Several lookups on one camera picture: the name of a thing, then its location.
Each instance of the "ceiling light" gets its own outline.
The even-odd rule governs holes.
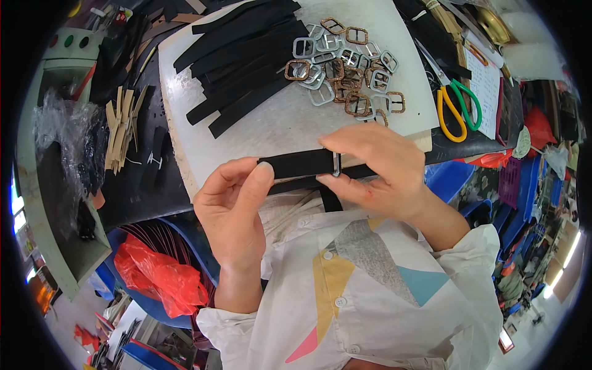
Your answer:
[[[544,299],[547,299],[551,296],[551,294],[553,293],[553,288],[555,288],[555,286],[559,282],[561,275],[563,275],[563,270],[559,270],[559,272],[557,273],[557,276],[555,277],[555,280],[553,280],[553,284],[551,284],[550,286],[545,288],[545,292],[543,293]]]
[[[578,246],[578,242],[580,241],[580,236],[582,235],[581,231],[578,231],[577,235],[575,236],[574,243],[571,245],[570,252],[567,254],[567,258],[565,259],[565,263],[563,264],[563,268],[567,267],[567,264],[570,262],[572,256],[575,252],[575,247]]]

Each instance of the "shirt button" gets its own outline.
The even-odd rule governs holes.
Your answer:
[[[360,353],[360,347],[356,345],[351,345],[348,347],[347,351],[350,355],[357,355]]]
[[[347,299],[343,298],[343,297],[337,297],[337,299],[335,299],[335,305],[337,307],[343,307],[348,303]]]

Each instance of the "clutter on table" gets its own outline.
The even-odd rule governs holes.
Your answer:
[[[399,62],[370,41],[365,29],[345,27],[334,18],[306,28],[308,37],[294,40],[294,59],[286,63],[284,77],[306,88],[314,106],[345,103],[345,112],[356,120],[376,120],[379,114],[386,127],[391,113],[405,111],[405,96],[390,91]]]

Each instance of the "red plastic bag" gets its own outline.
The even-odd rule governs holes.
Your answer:
[[[153,252],[133,235],[119,246],[114,263],[128,288],[161,301],[170,318],[191,315],[208,303],[199,271]]]
[[[530,145],[532,147],[543,149],[547,143],[557,144],[547,116],[536,105],[528,112],[524,125],[530,133]],[[537,155],[538,153],[533,149],[528,152],[528,158],[534,158]]]
[[[464,162],[470,165],[475,165],[479,167],[485,168],[499,168],[500,165],[502,167],[506,167],[510,157],[512,156],[512,149],[506,150],[506,154],[504,153],[488,153],[480,156],[479,158],[467,162],[467,158],[465,159],[454,159],[457,162]]]

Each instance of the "white shirt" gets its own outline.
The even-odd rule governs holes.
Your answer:
[[[413,370],[488,366],[503,324],[492,225],[430,253],[407,224],[302,208],[297,226],[268,244],[263,273],[273,272],[258,312],[197,316],[224,370],[333,370],[350,358]]]

